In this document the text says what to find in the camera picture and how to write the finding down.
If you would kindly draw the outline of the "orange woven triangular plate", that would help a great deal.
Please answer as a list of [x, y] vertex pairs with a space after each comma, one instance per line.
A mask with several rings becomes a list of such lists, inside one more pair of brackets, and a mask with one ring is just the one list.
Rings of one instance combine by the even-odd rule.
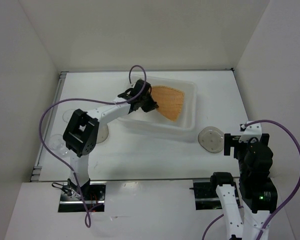
[[155, 85], [151, 89], [151, 96], [157, 103], [156, 110], [166, 119], [176, 122], [182, 112], [185, 93], [176, 88]]

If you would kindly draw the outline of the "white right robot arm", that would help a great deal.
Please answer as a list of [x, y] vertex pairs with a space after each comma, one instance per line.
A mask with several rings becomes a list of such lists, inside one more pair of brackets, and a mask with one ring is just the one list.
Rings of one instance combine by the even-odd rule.
[[221, 203], [228, 240], [255, 240], [259, 232], [267, 239], [269, 230], [262, 230], [266, 219], [277, 208], [278, 193], [269, 177], [273, 152], [268, 147], [268, 134], [241, 141], [240, 136], [224, 135], [224, 155], [234, 149], [239, 166], [239, 192], [244, 215], [240, 214], [235, 194], [235, 181], [229, 172], [214, 172], [209, 191]]

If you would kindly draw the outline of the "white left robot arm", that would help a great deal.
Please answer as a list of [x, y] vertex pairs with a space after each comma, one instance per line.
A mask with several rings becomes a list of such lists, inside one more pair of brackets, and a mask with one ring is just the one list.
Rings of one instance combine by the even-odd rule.
[[139, 79], [134, 87], [119, 94], [113, 104], [102, 105], [89, 111], [78, 108], [73, 112], [63, 133], [65, 146], [70, 152], [68, 196], [73, 195], [78, 200], [84, 200], [90, 193], [89, 154], [97, 145], [99, 129], [138, 109], [145, 113], [157, 109], [159, 106], [151, 92], [151, 84]]

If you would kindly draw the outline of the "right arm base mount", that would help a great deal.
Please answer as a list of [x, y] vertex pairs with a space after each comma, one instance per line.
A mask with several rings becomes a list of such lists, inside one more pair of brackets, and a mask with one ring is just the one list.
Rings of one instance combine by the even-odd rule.
[[222, 208], [220, 199], [214, 190], [214, 183], [210, 179], [194, 179], [193, 186], [189, 189], [193, 191], [195, 210], [220, 210]]

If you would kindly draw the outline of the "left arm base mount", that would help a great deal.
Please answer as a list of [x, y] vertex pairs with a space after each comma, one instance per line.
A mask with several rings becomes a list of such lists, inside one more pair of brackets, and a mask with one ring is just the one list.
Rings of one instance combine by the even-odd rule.
[[[51, 186], [61, 190], [58, 206], [59, 213], [85, 212], [81, 197], [71, 191], [67, 183], [53, 182]], [[91, 212], [104, 212], [106, 198], [105, 182], [91, 182], [89, 188], [84, 190], [83, 194], [88, 210]]]

